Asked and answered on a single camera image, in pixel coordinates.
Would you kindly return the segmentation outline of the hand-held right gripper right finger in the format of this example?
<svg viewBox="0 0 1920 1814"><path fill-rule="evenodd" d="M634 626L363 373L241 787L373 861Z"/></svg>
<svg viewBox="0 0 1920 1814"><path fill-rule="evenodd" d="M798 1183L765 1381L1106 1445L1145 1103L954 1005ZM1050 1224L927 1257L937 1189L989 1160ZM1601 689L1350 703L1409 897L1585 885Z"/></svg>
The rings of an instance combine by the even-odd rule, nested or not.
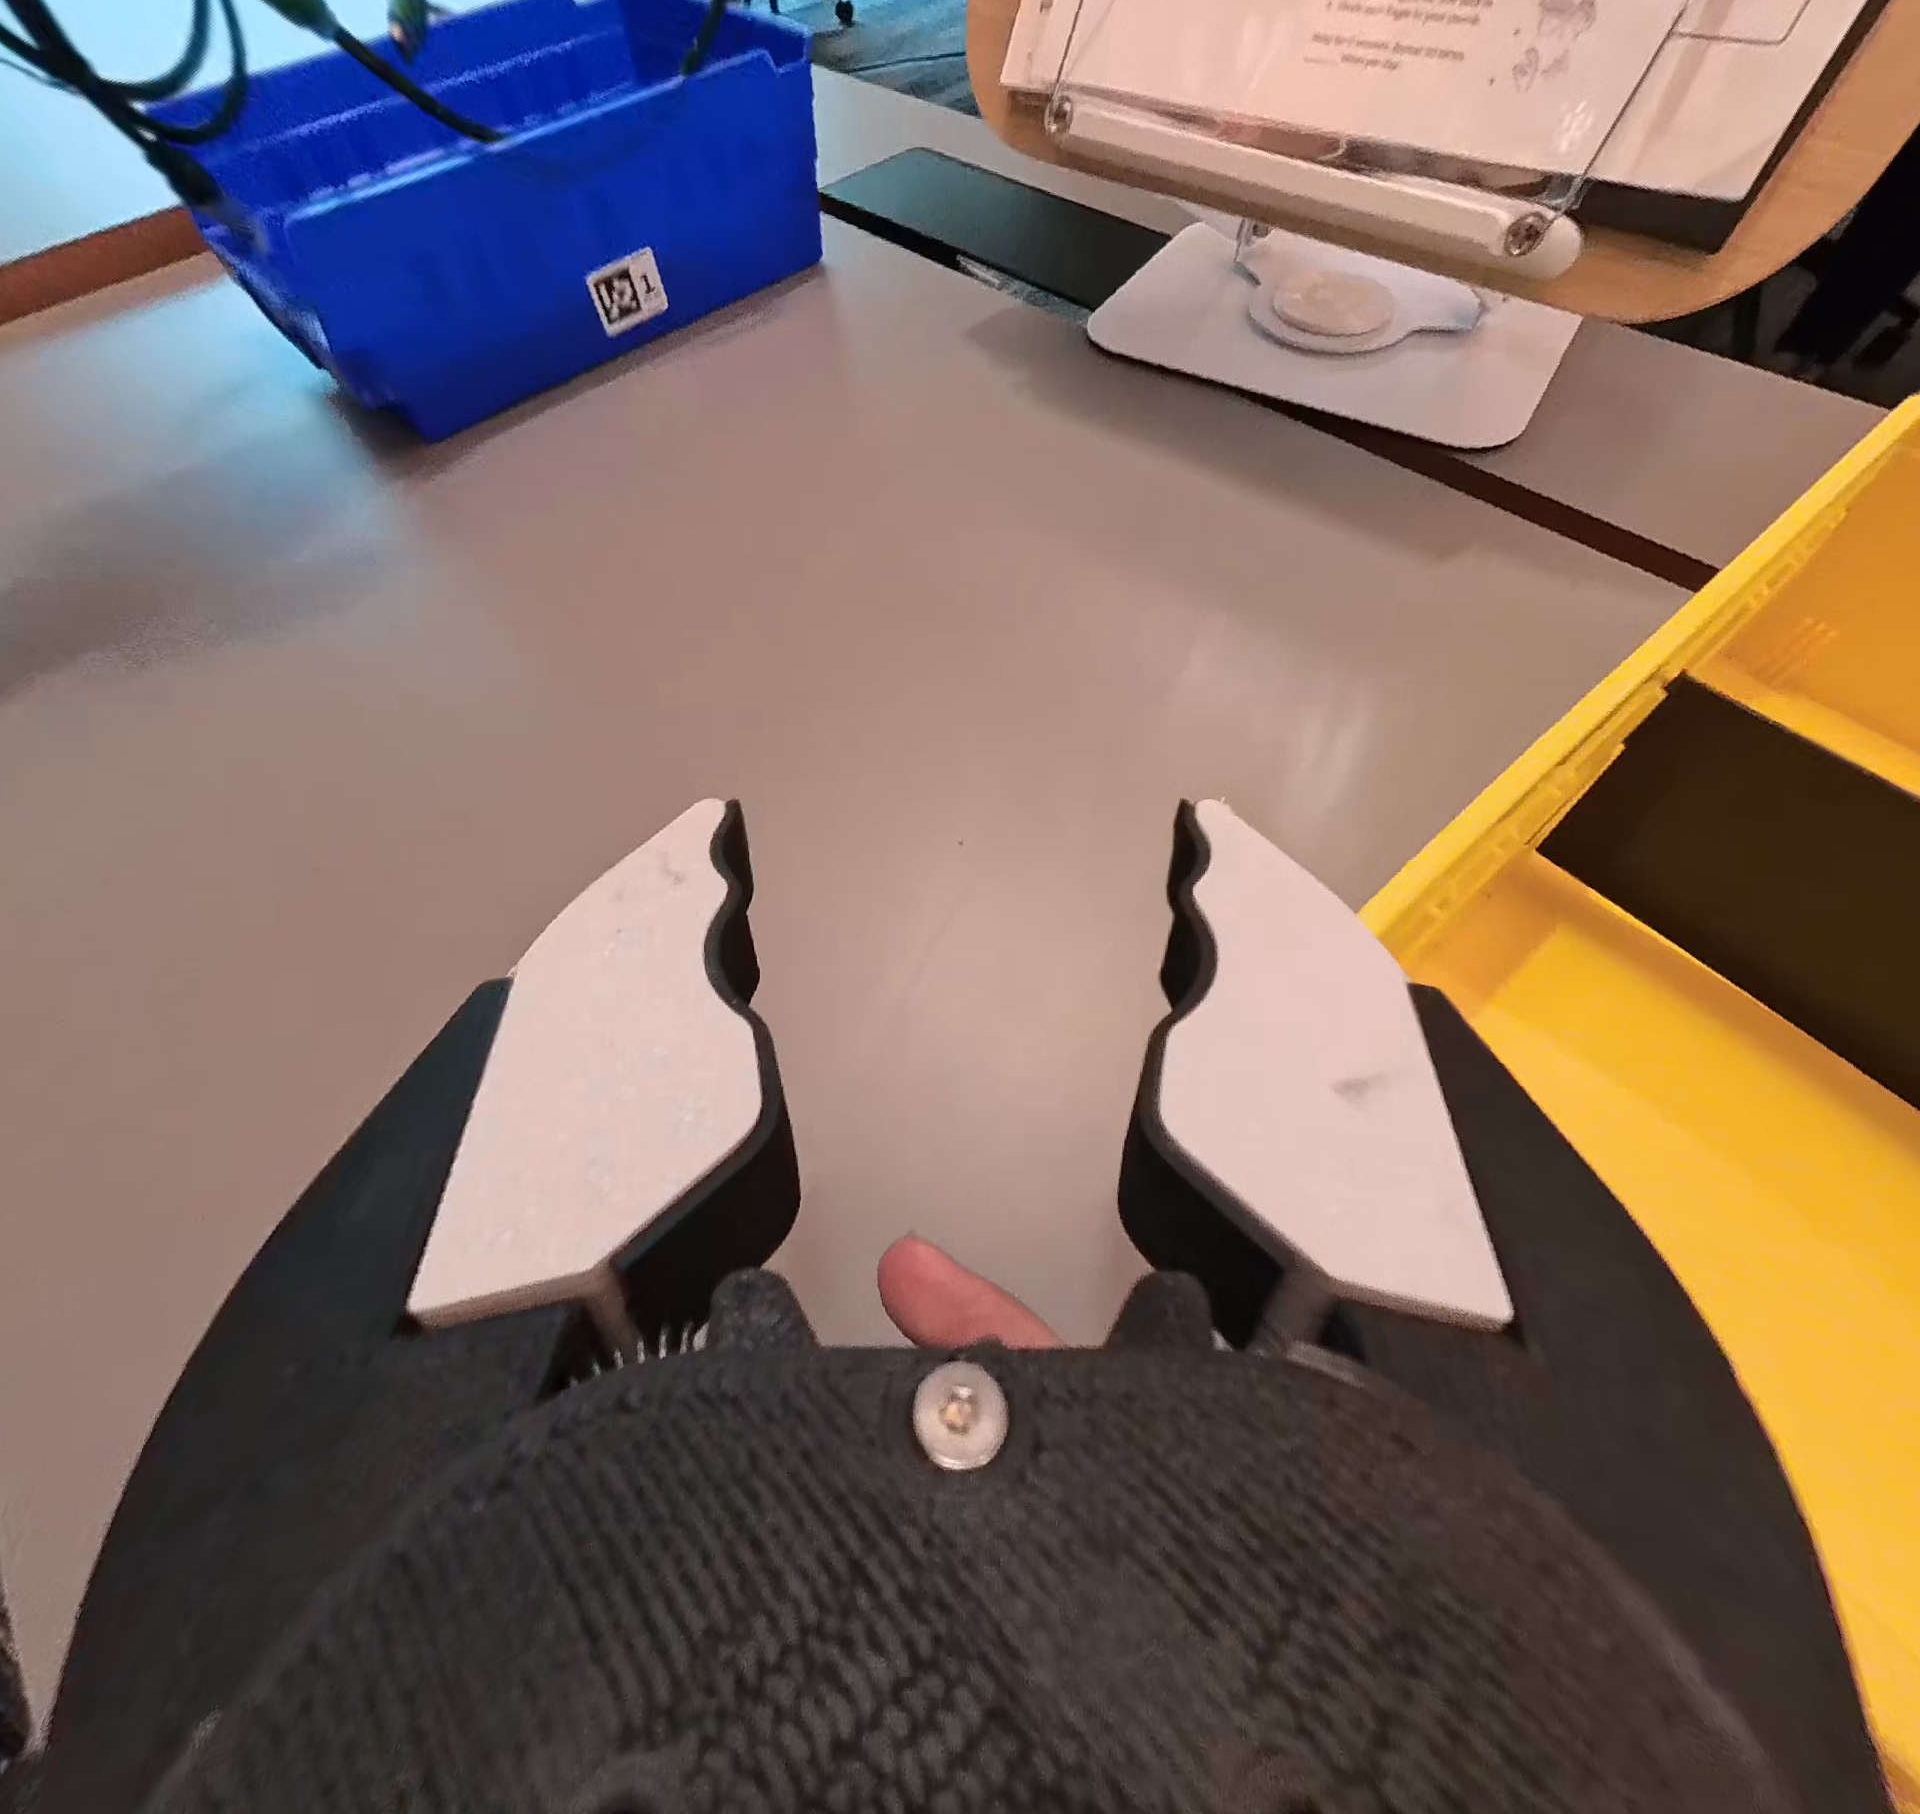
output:
<svg viewBox="0 0 1920 1814"><path fill-rule="evenodd" d="M1148 1036L1117 1211L1197 1281L1215 1346L1337 1306L1502 1334L1514 1301L1402 966L1219 798L1183 800L1163 1018Z"/></svg>

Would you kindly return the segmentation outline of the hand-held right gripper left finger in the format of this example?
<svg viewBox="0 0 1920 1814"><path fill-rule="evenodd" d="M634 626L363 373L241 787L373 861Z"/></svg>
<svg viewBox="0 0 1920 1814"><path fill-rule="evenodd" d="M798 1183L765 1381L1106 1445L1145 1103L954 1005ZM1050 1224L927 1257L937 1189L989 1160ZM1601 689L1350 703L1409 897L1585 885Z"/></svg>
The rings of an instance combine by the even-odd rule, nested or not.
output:
<svg viewBox="0 0 1920 1814"><path fill-rule="evenodd" d="M559 1306L638 1362L703 1342L796 1224L755 1009L750 835L703 798L595 878L507 981L406 1301L430 1329Z"/></svg>

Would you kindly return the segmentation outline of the blue plastic bin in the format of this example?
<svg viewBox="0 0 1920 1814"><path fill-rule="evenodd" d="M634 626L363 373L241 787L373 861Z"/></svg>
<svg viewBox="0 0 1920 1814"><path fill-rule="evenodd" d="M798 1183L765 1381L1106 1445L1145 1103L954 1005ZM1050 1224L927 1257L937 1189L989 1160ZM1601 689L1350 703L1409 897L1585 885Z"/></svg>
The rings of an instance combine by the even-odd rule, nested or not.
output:
<svg viewBox="0 0 1920 1814"><path fill-rule="evenodd" d="M349 396L442 439L822 259L811 37L703 0L504 0L435 26L426 91L340 51L260 74L195 217Z"/></svg>

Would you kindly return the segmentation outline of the person's right hand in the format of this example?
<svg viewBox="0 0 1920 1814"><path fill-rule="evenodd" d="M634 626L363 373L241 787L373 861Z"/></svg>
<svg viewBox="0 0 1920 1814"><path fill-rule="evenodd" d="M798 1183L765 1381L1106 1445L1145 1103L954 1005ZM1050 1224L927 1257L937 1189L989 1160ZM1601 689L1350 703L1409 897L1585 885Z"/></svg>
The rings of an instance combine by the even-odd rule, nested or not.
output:
<svg viewBox="0 0 1920 1814"><path fill-rule="evenodd" d="M1059 1347L1062 1335L995 1281L916 1232L877 1261L877 1296L892 1328L921 1347Z"/></svg>

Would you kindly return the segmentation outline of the yellow plastic bin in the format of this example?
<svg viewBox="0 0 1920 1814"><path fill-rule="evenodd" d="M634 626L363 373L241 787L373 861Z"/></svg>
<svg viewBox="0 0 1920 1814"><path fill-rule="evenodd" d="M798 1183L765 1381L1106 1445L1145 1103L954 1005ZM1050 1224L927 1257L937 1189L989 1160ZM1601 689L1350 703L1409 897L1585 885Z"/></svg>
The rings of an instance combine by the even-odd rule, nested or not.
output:
<svg viewBox="0 0 1920 1814"><path fill-rule="evenodd" d="M1693 1296L1915 1809L1918 405L1367 905Z"/></svg>

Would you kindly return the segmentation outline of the black desk grommet strip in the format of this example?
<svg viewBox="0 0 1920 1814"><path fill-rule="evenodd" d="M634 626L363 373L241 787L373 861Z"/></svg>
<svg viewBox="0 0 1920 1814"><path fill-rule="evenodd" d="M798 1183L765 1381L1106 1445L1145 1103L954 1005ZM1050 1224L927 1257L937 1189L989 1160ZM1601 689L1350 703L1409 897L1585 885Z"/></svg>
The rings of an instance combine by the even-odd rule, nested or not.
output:
<svg viewBox="0 0 1920 1814"><path fill-rule="evenodd" d="M1168 235L913 147L820 191L824 215L995 286L1093 313Z"/></svg>

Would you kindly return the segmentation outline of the wooden document stand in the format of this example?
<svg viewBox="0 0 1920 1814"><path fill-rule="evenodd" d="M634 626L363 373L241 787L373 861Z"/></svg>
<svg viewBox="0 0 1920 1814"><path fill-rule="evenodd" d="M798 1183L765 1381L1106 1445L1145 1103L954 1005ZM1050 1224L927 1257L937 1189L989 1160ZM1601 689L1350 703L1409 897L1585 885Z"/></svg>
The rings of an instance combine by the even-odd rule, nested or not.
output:
<svg viewBox="0 0 1920 1814"><path fill-rule="evenodd" d="M1001 80L1019 3L968 0L966 14L970 85L987 128L1005 147L1117 189L1235 217L1264 214L1237 191L1186 185L1163 169L1087 155L1048 133L1041 101ZM1557 311L1622 324L1701 313L1756 288L1827 236L1915 129L1918 0L1883 0L1847 52L1716 250L1601 217L1581 228L1580 259L1564 274L1535 281L1490 268L1481 282Z"/></svg>

